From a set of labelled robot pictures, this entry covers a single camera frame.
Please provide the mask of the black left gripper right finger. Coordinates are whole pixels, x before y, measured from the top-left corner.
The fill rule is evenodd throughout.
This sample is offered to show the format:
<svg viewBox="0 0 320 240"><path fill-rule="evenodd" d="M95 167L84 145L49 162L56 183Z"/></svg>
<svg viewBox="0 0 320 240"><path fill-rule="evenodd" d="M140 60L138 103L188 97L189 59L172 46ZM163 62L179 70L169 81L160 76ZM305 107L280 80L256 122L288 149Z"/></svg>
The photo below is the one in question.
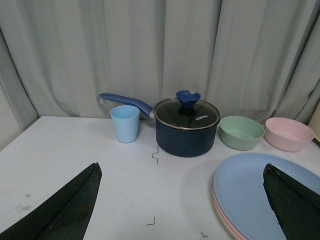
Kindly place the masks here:
<svg viewBox="0 0 320 240"><path fill-rule="evenodd" d="M287 240L320 238L320 195L268 163L263 187Z"/></svg>

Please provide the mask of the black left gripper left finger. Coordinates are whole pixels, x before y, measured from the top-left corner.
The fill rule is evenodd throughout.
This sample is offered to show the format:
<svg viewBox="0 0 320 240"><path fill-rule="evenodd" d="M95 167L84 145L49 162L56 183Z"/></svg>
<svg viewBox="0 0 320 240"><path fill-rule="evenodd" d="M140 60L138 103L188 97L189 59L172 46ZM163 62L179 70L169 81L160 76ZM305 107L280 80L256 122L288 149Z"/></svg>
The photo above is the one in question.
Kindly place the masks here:
<svg viewBox="0 0 320 240"><path fill-rule="evenodd" d="M0 234L2 240L82 240L102 179L92 163L40 206Z"/></svg>

